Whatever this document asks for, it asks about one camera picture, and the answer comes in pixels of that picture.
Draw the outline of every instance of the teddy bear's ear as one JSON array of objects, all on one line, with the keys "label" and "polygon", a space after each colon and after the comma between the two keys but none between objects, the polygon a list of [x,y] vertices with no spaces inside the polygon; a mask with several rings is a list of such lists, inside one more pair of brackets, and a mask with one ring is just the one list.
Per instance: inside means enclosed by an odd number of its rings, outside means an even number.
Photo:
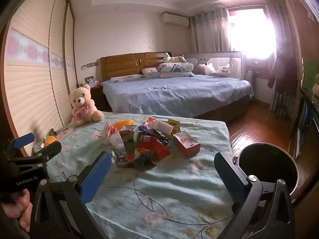
[{"label": "teddy bear's ear", "polygon": [[88,85],[88,84],[83,85],[83,88],[86,88],[86,89],[88,89],[89,91],[91,90],[91,87],[90,87],[90,85]]}]

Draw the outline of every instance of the black trash can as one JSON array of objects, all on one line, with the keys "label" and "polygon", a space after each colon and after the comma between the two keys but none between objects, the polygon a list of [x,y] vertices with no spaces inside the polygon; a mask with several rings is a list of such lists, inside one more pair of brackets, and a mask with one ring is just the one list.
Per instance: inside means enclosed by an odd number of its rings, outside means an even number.
[{"label": "black trash can", "polygon": [[255,143],[245,147],[237,158],[246,174],[255,175],[260,181],[276,183],[283,179],[290,195],[298,183],[298,168],[292,157],[283,149],[268,143]]}]

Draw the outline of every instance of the folded quilt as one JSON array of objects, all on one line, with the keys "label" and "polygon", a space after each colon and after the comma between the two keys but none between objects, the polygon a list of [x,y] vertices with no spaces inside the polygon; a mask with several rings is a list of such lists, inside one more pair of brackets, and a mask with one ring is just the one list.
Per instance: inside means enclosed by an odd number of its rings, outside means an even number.
[{"label": "folded quilt", "polygon": [[171,78],[171,77],[194,77],[192,72],[161,72],[159,73],[161,78]]},{"label": "folded quilt", "polygon": [[191,72],[194,65],[189,62],[162,63],[157,68],[158,72]]}]

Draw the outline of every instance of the bright window light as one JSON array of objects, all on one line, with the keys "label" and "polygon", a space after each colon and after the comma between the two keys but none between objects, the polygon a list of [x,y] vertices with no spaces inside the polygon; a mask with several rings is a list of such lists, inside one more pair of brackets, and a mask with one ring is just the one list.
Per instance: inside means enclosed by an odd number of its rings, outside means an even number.
[{"label": "bright window light", "polygon": [[267,59],[276,49],[275,31],[263,9],[239,10],[229,17],[232,47],[249,58]]}]

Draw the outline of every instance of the wardrobe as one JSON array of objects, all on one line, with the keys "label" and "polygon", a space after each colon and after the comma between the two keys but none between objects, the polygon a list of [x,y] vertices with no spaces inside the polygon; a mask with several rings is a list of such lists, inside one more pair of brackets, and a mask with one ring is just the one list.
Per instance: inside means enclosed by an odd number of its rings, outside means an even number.
[{"label": "wardrobe", "polygon": [[68,0],[25,0],[7,24],[1,58],[1,95],[11,136],[32,132],[34,143],[72,118],[70,91],[77,88],[74,17]]}]

